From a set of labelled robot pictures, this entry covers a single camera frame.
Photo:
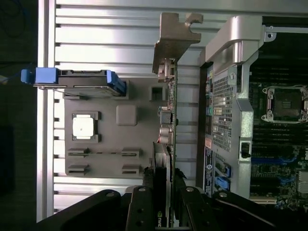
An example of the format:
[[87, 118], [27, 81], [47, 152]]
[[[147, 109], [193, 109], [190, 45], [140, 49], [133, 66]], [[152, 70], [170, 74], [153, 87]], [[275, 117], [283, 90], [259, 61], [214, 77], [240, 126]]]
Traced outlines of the silver CPU chip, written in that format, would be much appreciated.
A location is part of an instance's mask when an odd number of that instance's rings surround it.
[[90, 139], [94, 136], [94, 118], [74, 117], [72, 129], [73, 136], [77, 139]]

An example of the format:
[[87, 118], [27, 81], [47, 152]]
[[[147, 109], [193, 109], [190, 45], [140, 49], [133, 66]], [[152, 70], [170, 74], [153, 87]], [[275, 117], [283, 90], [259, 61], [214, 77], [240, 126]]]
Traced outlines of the white expansion slot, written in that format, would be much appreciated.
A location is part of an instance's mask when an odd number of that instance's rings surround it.
[[275, 205], [277, 199], [271, 196], [250, 196], [249, 200], [260, 205]]

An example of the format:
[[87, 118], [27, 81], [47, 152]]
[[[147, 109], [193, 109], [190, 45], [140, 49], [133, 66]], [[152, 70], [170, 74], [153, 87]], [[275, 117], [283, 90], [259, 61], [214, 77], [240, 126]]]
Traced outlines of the green motherboard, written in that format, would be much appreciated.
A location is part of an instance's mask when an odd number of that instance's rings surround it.
[[[261, 119], [266, 110], [263, 88], [308, 86], [308, 57], [260, 52], [250, 67], [249, 101], [254, 110], [250, 196], [271, 196], [279, 209], [308, 207], [308, 123], [276, 124]], [[257, 158], [297, 160], [287, 165], [259, 164]], [[281, 185], [279, 176], [296, 176]]]

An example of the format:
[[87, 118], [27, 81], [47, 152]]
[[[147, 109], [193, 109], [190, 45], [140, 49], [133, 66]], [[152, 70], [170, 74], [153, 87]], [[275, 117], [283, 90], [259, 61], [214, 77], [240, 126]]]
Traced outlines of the grey parts rack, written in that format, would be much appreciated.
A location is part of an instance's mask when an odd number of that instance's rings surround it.
[[[167, 85], [128, 78], [125, 97], [70, 100], [64, 97], [65, 172], [70, 176], [138, 178], [153, 156], [160, 130], [158, 110]], [[74, 117], [94, 118], [94, 136], [73, 136]]]

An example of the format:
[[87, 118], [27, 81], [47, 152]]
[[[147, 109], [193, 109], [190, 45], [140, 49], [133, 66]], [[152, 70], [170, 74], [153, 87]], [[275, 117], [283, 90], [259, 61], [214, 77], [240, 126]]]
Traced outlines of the hard disk in blue carrier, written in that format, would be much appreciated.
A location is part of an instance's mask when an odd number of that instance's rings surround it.
[[111, 70], [77, 71], [37, 67], [35, 71], [23, 69], [21, 82], [42, 90], [59, 91], [70, 100], [125, 97], [128, 87]]

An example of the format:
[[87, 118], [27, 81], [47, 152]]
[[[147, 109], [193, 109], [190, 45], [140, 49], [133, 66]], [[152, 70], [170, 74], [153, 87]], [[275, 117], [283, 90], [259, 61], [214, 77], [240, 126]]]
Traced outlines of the CPU socket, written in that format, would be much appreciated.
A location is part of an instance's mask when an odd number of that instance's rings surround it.
[[261, 119], [276, 124], [308, 123], [308, 86], [269, 86], [262, 89], [266, 95], [266, 110]]

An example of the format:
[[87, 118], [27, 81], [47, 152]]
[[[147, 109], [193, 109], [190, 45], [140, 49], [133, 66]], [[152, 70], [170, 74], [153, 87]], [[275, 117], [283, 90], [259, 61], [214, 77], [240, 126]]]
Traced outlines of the black open PC case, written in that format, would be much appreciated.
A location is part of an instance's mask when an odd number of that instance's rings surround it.
[[204, 138], [203, 189], [207, 196], [225, 190], [215, 187], [215, 163], [231, 167], [231, 189], [250, 197], [254, 110], [249, 101], [250, 67], [260, 52], [308, 57], [308, 17], [261, 16], [264, 44], [245, 63], [215, 74], [213, 63], [200, 60], [200, 124]]

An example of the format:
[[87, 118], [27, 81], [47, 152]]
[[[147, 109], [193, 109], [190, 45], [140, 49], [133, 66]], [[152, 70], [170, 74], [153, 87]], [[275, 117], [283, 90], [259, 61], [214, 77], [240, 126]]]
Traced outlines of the long blue expansion slot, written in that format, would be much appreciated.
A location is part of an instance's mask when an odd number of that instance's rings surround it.
[[259, 164], [271, 164], [271, 165], [287, 165], [297, 160], [296, 157], [291, 159], [284, 159], [284, 158], [257, 158], [254, 162]]

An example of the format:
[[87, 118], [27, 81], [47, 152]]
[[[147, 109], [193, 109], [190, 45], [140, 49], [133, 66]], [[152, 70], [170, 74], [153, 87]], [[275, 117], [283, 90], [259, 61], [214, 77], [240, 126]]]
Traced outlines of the blue slot retainer clips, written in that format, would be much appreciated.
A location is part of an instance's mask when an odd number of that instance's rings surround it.
[[215, 163], [215, 187], [217, 190], [230, 191], [231, 167], [225, 163]]

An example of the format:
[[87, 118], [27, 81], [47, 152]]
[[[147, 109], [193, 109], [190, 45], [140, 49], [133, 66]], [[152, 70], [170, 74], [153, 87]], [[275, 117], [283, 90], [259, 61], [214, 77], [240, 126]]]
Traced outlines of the short blue expansion slot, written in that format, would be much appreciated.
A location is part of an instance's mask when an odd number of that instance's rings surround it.
[[289, 183], [294, 182], [296, 180], [296, 176], [289, 176], [289, 177], [279, 176], [278, 179], [281, 185], [287, 185]]

